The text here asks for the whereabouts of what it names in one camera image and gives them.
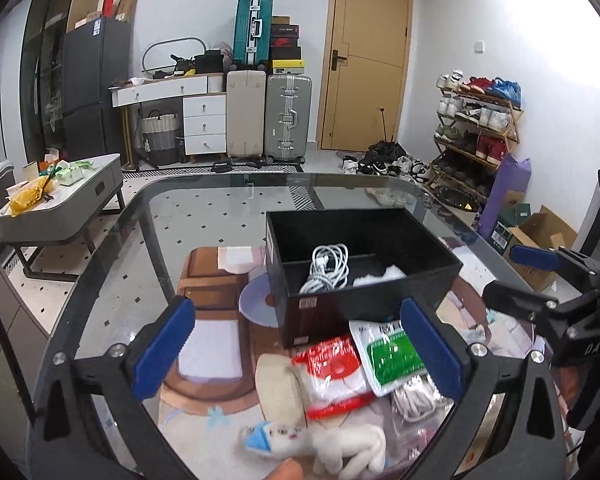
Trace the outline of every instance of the green and white packet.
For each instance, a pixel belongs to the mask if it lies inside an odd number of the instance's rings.
[[[413,376],[427,373],[399,320],[349,321],[349,329],[366,380],[377,397],[390,394]]]

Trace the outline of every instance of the white coiled cable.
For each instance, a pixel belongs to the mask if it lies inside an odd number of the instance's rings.
[[[349,250],[345,244],[320,245],[314,249],[309,277],[300,294],[343,288],[349,275]]]

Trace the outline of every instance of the metal bolt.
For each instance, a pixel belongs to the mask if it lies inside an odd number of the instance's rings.
[[[122,357],[126,352],[126,346],[122,343],[116,343],[115,345],[110,346],[109,351],[107,352],[111,357]]]
[[[531,360],[535,363],[542,364],[544,362],[544,355],[539,350],[533,350],[531,352]]]
[[[61,365],[65,361],[66,355],[64,354],[64,352],[58,352],[57,354],[54,354],[54,356],[51,358],[51,362],[56,366]]]
[[[474,343],[471,345],[471,353],[476,357],[484,357],[487,355],[487,347],[482,343]]]

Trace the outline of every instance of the beige suitcase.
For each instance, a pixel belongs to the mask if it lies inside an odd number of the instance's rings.
[[[257,70],[240,70],[227,74],[227,155],[262,156],[266,82],[267,74]]]

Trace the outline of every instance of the blue hat on plush toy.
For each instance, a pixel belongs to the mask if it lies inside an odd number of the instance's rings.
[[[261,422],[253,428],[253,433],[244,439],[245,447],[257,451],[271,452],[269,439],[267,438],[267,433],[264,431],[267,424],[270,424],[270,422]]]

